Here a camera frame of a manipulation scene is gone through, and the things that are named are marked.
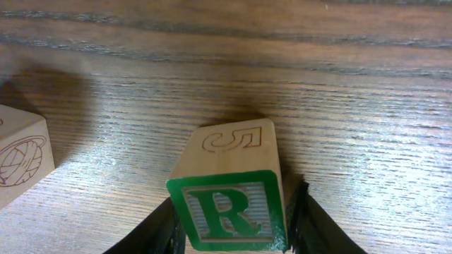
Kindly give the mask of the blue P letter block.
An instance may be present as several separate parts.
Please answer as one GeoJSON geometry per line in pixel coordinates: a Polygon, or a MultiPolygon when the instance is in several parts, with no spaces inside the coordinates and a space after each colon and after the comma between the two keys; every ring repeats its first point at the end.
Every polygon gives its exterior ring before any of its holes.
{"type": "Polygon", "coordinates": [[[1,207],[56,169],[43,116],[1,106],[1,207]]]}

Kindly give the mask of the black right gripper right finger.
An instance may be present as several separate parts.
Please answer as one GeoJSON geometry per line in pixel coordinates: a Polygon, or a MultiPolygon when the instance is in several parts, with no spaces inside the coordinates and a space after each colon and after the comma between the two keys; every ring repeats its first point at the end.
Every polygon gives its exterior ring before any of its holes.
{"type": "Polygon", "coordinates": [[[295,181],[285,190],[287,252],[365,254],[310,196],[308,188],[308,183],[295,181]]]}

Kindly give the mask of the green R block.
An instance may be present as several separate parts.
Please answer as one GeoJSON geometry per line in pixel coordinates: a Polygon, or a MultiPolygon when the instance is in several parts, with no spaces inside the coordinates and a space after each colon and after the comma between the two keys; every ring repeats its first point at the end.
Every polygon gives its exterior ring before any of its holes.
{"type": "Polygon", "coordinates": [[[194,249],[286,249],[282,176],[270,119],[197,128],[166,187],[194,249]]]}

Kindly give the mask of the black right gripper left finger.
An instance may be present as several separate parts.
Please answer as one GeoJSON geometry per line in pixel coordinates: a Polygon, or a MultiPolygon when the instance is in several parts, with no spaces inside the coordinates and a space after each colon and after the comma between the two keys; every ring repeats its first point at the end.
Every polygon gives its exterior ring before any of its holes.
{"type": "Polygon", "coordinates": [[[105,254],[185,254],[186,234],[171,198],[105,254]]]}

